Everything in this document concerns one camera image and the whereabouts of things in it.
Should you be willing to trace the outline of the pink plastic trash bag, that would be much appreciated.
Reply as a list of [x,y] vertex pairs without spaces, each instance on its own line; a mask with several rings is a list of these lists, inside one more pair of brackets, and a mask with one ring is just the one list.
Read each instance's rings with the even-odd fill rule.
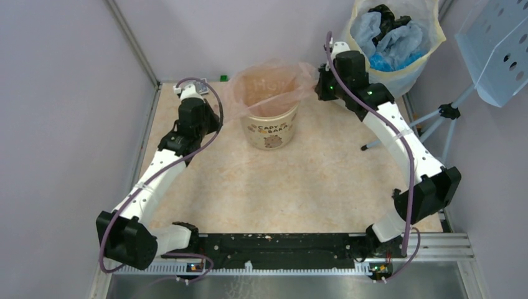
[[318,71],[307,62],[272,59],[232,77],[223,91],[224,121],[245,116],[274,117],[314,93]]

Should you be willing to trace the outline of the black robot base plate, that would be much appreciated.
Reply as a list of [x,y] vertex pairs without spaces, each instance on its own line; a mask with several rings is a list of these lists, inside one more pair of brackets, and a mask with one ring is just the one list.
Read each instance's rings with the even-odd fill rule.
[[367,259],[402,258],[402,237],[381,243],[372,229],[365,233],[213,233],[191,228],[185,249],[172,254],[199,254],[214,269],[324,270],[353,268]]

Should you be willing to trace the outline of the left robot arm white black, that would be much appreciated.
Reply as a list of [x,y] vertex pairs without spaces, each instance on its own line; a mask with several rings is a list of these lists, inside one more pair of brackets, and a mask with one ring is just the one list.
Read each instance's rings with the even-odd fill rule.
[[222,125],[207,100],[196,97],[182,100],[178,115],[173,129],[161,139],[149,167],[130,193],[111,212],[102,211],[96,218],[98,262],[105,273],[111,272],[105,267],[105,259],[144,270],[155,257],[173,250],[188,258],[199,251],[197,228],[193,225],[175,222],[160,229],[148,228],[172,182],[205,148],[201,144],[204,137],[218,134]]

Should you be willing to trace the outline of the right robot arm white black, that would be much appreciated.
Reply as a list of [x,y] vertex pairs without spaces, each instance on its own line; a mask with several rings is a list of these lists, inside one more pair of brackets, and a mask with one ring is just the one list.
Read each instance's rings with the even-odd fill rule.
[[371,83],[365,58],[356,50],[331,54],[319,68],[315,91],[322,101],[342,100],[373,132],[407,178],[407,191],[394,191],[394,206],[368,226],[365,249],[381,257],[394,239],[408,238],[412,225],[448,206],[461,181],[456,167],[447,168],[424,147],[403,119],[393,95]]

